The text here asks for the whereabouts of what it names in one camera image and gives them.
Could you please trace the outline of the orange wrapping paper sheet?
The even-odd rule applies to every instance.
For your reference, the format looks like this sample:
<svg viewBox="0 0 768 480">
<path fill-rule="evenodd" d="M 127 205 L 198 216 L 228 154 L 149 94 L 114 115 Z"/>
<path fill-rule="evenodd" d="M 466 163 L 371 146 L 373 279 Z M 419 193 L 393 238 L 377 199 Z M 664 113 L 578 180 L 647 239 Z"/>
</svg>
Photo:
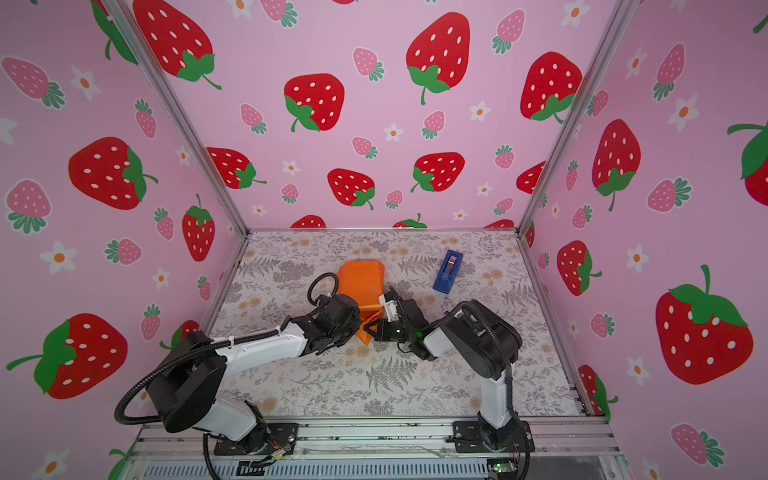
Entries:
<svg viewBox="0 0 768 480">
<path fill-rule="evenodd" d="M 362 326 L 357 337 L 369 345 L 373 337 L 364 327 L 385 316 L 379 297 L 384 294 L 385 267 L 378 260 L 346 262 L 338 272 L 339 294 L 352 298 L 359 306 Z"/>
</svg>

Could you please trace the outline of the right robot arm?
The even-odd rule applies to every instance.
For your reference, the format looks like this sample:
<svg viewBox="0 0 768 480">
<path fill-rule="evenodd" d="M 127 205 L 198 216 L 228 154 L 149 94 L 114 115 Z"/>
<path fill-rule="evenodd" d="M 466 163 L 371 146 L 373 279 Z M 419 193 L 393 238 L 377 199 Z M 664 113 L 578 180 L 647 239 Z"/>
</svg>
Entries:
<svg viewBox="0 0 768 480">
<path fill-rule="evenodd" d="M 443 318 L 428 322 L 413 300 L 384 299 L 385 316 L 363 326 L 377 342 L 434 361 L 458 352 L 481 378 L 478 422 L 486 442 L 499 449 L 521 427 L 513 402 L 513 365 L 523 346 L 520 333 L 477 300 L 462 301 Z"/>
</svg>

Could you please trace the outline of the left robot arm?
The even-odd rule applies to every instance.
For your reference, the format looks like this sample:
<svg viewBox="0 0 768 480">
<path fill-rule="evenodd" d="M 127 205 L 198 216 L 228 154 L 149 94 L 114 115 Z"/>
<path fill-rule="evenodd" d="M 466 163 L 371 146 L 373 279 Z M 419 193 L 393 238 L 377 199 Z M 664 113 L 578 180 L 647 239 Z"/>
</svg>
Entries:
<svg viewBox="0 0 768 480">
<path fill-rule="evenodd" d="M 218 434 L 254 452 L 269 442 L 270 427 L 255 405 L 221 396 L 222 382 L 265 364 L 340 347 L 361 324 L 358 304 L 337 294 L 308 315 L 250 336 L 213 340 L 195 332 L 166 357 L 146 392 L 166 432 Z"/>
</svg>

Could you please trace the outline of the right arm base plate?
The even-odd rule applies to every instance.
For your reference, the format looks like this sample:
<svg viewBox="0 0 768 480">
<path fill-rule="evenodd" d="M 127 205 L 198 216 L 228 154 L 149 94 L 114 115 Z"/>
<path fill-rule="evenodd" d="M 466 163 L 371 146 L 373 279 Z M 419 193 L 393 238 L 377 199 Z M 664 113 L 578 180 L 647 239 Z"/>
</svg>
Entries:
<svg viewBox="0 0 768 480">
<path fill-rule="evenodd" d="M 528 422 L 511 421 L 501 429 L 474 421 L 456 421 L 447 443 L 456 445 L 459 453 L 533 453 L 536 450 Z"/>
</svg>

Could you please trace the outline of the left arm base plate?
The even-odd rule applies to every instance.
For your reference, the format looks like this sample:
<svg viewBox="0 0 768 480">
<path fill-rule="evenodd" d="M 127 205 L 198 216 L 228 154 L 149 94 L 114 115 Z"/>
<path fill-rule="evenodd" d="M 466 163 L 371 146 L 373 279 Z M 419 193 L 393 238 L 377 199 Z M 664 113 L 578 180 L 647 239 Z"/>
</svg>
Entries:
<svg viewBox="0 0 768 480">
<path fill-rule="evenodd" d="M 216 456 L 254 455 L 257 457 L 271 456 L 275 453 L 291 454 L 298 437 L 299 424 L 285 422 L 269 422 L 257 425 L 239 441 L 224 437 L 218 440 L 214 454 Z"/>
</svg>

